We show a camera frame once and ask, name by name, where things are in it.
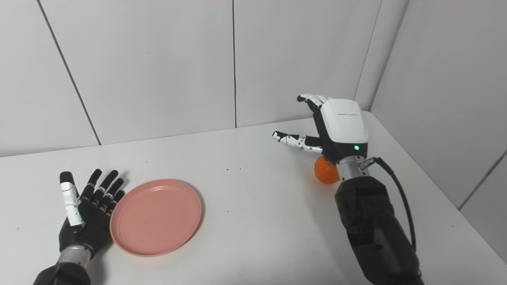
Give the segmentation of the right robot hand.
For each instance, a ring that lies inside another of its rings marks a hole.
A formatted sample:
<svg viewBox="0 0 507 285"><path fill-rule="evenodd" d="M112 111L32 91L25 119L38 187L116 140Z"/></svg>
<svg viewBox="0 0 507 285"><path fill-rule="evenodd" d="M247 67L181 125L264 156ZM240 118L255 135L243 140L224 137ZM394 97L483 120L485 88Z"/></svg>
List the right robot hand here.
<svg viewBox="0 0 507 285"><path fill-rule="evenodd" d="M302 151L322 155L331 164L339 164L351 156L367 157L369 134L356 101L313 94L298 95L297 101L306 103L312 111L318 137L274 131L273 139Z"/></svg>

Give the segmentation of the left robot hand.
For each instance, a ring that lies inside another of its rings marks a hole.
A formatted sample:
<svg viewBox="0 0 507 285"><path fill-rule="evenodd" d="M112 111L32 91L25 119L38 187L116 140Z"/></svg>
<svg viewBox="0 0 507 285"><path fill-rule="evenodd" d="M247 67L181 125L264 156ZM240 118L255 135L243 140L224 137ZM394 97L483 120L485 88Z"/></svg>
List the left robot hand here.
<svg viewBox="0 0 507 285"><path fill-rule="evenodd" d="M112 170L97 184L102 175L94 170L83 191L77 195L77 211L83 222L71 225L66 218L59 233L59 251L69 247L84 247L94 258L111 241L109 225L112 213L125 192L121 189L124 180L118 170Z"/></svg>

